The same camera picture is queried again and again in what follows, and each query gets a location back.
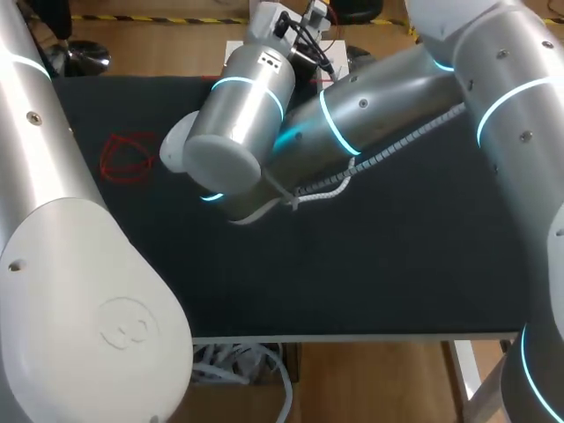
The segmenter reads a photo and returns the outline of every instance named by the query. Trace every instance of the cable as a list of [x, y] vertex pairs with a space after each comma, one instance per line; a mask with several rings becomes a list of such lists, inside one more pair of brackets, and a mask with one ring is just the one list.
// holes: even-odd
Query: cable
[[[349, 160], [349, 167], [347, 168], [347, 170], [351, 170], [353, 167], [354, 167], [354, 158]], [[323, 192], [323, 193], [320, 193], [320, 194], [310, 194], [308, 196], [296, 197], [295, 200], [292, 202], [293, 208], [296, 210], [298, 208], [299, 204], [306, 203], [307, 201], [328, 200], [330, 198], [336, 197], [346, 189], [346, 187], [347, 187], [347, 185], [349, 184], [350, 181], [351, 181], [351, 176], [347, 176], [341, 182], [341, 184], [338, 186], [338, 188], [334, 189], [333, 191]]]
[[193, 366], [192, 380], [196, 383], [239, 383], [251, 384], [260, 374], [261, 366], [268, 365], [264, 359], [274, 362], [274, 369], [280, 371], [286, 399], [280, 410], [277, 423], [284, 423], [292, 408], [293, 388], [290, 375], [282, 360], [283, 347], [278, 344], [279, 353], [259, 344], [199, 345], [204, 350], [202, 359]]
[[335, 10], [330, 6], [329, 3], [327, 3], [327, 10], [329, 11], [331, 16], [335, 20], [335, 27], [337, 28], [337, 33], [335, 34], [335, 38], [333, 38], [333, 41], [331, 42], [331, 44], [323, 51], [323, 53], [327, 53], [327, 51], [329, 51], [331, 49], [331, 47], [333, 47], [333, 44], [335, 44], [335, 41], [337, 41], [340, 38], [340, 34], [341, 34], [341, 27], [338, 25], [337, 14], [336, 14]]
[[249, 385], [250, 384], [250, 380], [248, 378], [236, 375], [233, 372], [230, 372], [228, 370], [224, 370], [223, 368], [220, 368], [220, 367], [217, 367], [217, 366], [212, 366], [210, 364], [194, 363], [194, 366], [192, 367], [192, 369], [197, 371], [197, 372], [206, 373], [208, 375], [219, 376], [219, 378], [223, 379], [224, 381], [240, 383], [242, 385]]
[[[400, 139], [399, 141], [392, 144], [391, 146], [389, 146], [388, 148], [386, 148], [382, 152], [379, 152], [378, 154], [376, 154], [374, 157], [371, 157], [370, 159], [364, 160], [363, 162], [359, 163], [358, 165], [353, 166], [353, 167], [349, 167], [345, 171], [340, 172], [338, 174], [334, 174], [333, 176], [326, 178], [326, 179], [323, 179], [322, 181], [315, 182], [315, 183], [312, 183], [311, 185], [308, 185], [306, 187], [297, 189], [296, 193], [297, 193], [298, 196], [300, 196], [298, 198], [303, 198], [307, 194], [314, 193], [314, 192], [318, 191], [319, 189], [323, 189], [323, 188], [328, 187], [330, 185], [333, 185], [335, 183], [344, 181], [347, 178], [349, 178], [349, 180], [350, 180], [350, 178], [352, 176], [355, 176], [356, 174], [359, 174], [360, 172], [367, 170], [369, 167], [372, 167], [372, 166], [384, 161], [389, 156], [391, 156], [392, 154], [394, 154], [398, 150], [406, 147], [407, 145], [411, 144], [416, 139], [421, 138], [423, 135], [427, 134], [429, 131], [434, 130], [435, 128], [438, 128], [439, 126], [443, 125], [444, 123], [454, 119], [456, 116], [461, 115], [465, 110], [466, 110], [466, 107], [463, 103], [459, 104], [457, 106], [454, 106], [447, 113], [440, 115], [436, 119], [433, 119], [433, 121], [427, 123], [426, 125], [422, 126], [418, 130], [415, 130], [414, 132], [409, 134], [407, 137]], [[336, 191], [339, 191], [339, 192], [335, 195], [332, 195], [332, 197], [340, 194], [343, 191], [343, 189], [341, 189], [341, 186], [339, 186], [339, 188], [335, 189], [335, 191], [332, 191], [331, 193], [334, 193]]]
[[290, 414], [290, 410], [292, 409], [292, 401], [293, 401], [293, 388], [292, 388], [292, 381], [290, 381], [290, 375], [286, 370], [286, 366], [280, 357], [269, 350], [263, 345], [252, 345], [251, 348], [253, 350], [259, 351], [271, 358], [272, 361], [276, 363], [278, 368], [280, 369], [280, 375], [282, 376], [282, 383], [284, 383], [284, 390], [286, 391], [286, 399], [284, 400], [284, 405], [282, 405], [282, 410], [276, 419], [276, 423], [284, 423], [288, 418], [288, 414]]
[[561, 13], [559, 11], [556, 11], [553, 8], [553, 1], [554, 0], [548, 0], [548, 2], [546, 3], [546, 9], [548, 9], [549, 11], [551, 11], [552, 13], [557, 14], [558, 16], [560, 16], [561, 18], [564, 18], [564, 13]]
[[298, 34], [307, 46], [312, 48], [317, 55], [317, 65], [326, 71], [331, 79], [335, 80], [335, 70], [331, 64], [325, 52], [319, 47], [319, 44], [315, 40], [314, 36], [309, 32], [309, 30], [301, 23], [294, 20], [288, 20], [288, 25]]

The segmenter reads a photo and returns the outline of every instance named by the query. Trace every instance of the black cable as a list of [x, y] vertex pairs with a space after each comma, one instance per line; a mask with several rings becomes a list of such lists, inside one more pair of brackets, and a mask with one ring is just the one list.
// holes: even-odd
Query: black cable
[[304, 40], [306, 42], [306, 45], [314, 50], [317, 55], [316, 59], [319, 67], [330, 75], [333, 75], [335, 73], [333, 65], [331, 64], [327, 55], [325, 55], [325, 52], [321, 49], [321, 47], [319, 47], [319, 44], [317, 43], [313, 35], [308, 31], [308, 29], [301, 23], [295, 22], [293, 20], [290, 20], [289, 24], [290, 27], [298, 34], [298, 37]]
[[546, 3], [546, 8], [552, 13], [556, 13], [561, 18], [564, 18], [564, 13], [560, 13], [553, 8], [553, 0], [548, 0], [548, 2]]

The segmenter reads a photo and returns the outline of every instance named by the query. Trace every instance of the black table mat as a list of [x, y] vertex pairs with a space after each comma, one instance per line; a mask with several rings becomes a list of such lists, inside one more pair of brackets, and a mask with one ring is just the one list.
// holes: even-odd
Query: black table mat
[[523, 327], [523, 249], [466, 116], [357, 175], [339, 197], [240, 227], [160, 163], [130, 185], [102, 181], [98, 170], [110, 134], [164, 138], [212, 82], [104, 77], [55, 86], [109, 210], [173, 289], [195, 337]]

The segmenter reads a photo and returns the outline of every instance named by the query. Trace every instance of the white cable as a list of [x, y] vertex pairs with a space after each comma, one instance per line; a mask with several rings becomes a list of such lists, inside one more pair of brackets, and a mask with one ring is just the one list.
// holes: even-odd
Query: white cable
[[389, 146], [388, 148], [386, 148], [382, 152], [379, 152], [378, 154], [376, 154], [374, 157], [371, 157], [370, 159], [364, 160], [361, 163], [359, 163], [358, 165], [355, 165], [353, 167], [349, 167], [345, 171], [340, 172], [338, 174], [334, 174], [333, 176], [326, 178], [322, 181], [312, 183], [311, 185], [308, 185], [307, 187], [304, 187], [304, 188], [299, 188], [296, 192], [301, 197], [307, 197], [306, 196], [307, 194], [311, 194], [313, 192], [318, 191], [319, 189], [323, 189], [323, 188], [328, 187], [330, 185], [333, 185], [335, 183], [344, 181], [347, 178], [355, 176], [356, 174], [359, 174], [360, 172], [367, 170], [369, 167], [372, 167], [372, 166], [384, 161], [389, 156], [391, 156], [392, 154], [394, 154], [398, 150], [404, 148], [405, 146], [409, 145], [410, 143], [412, 143], [416, 139], [421, 138], [423, 135], [427, 134], [429, 131], [434, 130], [435, 128], [438, 128], [439, 126], [443, 125], [444, 123], [454, 119], [456, 116], [461, 115], [465, 111], [465, 109], [466, 109], [466, 107], [463, 103], [458, 104], [457, 106], [454, 106], [451, 110], [449, 110], [447, 113], [440, 115], [436, 119], [433, 119], [433, 121], [427, 123], [426, 125], [423, 125], [418, 130], [415, 130], [414, 132], [409, 134], [407, 137], [400, 139], [399, 141], [392, 144], [391, 146]]
[[288, 414], [290, 414], [290, 410], [292, 409], [292, 400], [293, 400], [292, 381], [290, 381], [290, 375], [288, 374], [288, 370], [286, 369], [284, 362], [272, 350], [269, 350], [268, 348], [260, 344], [252, 345], [251, 348], [270, 357], [280, 369], [280, 375], [282, 376], [282, 383], [284, 383], [284, 390], [286, 391], [286, 399], [284, 400], [284, 405], [282, 406], [282, 410], [280, 411], [280, 414], [276, 419], [276, 423], [284, 423], [288, 418]]
[[217, 366], [212, 366], [204, 363], [194, 363], [192, 369], [196, 370], [197, 372], [206, 373], [208, 375], [219, 376], [220, 378], [230, 382], [240, 383], [242, 385], [250, 384], [250, 380], [248, 378], [236, 375], [233, 372], [224, 370], [223, 368], [219, 368]]
[[[282, 360], [284, 350], [281, 344], [278, 344], [279, 353], [273, 352], [260, 344], [207, 345], [206, 347], [199, 345], [198, 351], [204, 348], [202, 361], [194, 363], [193, 366], [194, 373], [192, 378], [196, 383], [239, 383], [249, 385], [251, 379], [244, 375], [258, 374], [255, 370], [260, 369], [265, 356], [274, 361], [275, 368], [280, 371], [282, 376], [282, 383], [284, 383], [284, 391], [286, 392], [286, 399], [276, 423], [284, 423], [286, 421], [292, 408], [293, 389], [290, 375]], [[247, 365], [246, 369], [242, 368], [245, 367], [244, 361], [241, 360], [243, 355], [250, 355], [248, 358], [253, 360], [251, 367]], [[239, 365], [239, 372], [242, 372], [244, 375], [237, 375], [234, 372], [235, 362]]]
[[[349, 167], [347, 168], [347, 170], [351, 170], [354, 167], [354, 158], [349, 160]], [[341, 192], [343, 192], [347, 185], [349, 184], [349, 182], [351, 181], [351, 176], [347, 176], [342, 182], [341, 184], [334, 189], [333, 191], [330, 192], [322, 192], [319, 194], [310, 194], [308, 196], [301, 196], [301, 197], [296, 197], [296, 205], [294, 206], [294, 209], [298, 208], [298, 204], [301, 203], [306, 203], [307, 201], [316, 201], [316, 200], [327, 200], [329, 198], [333, 198], [338, 196]]]

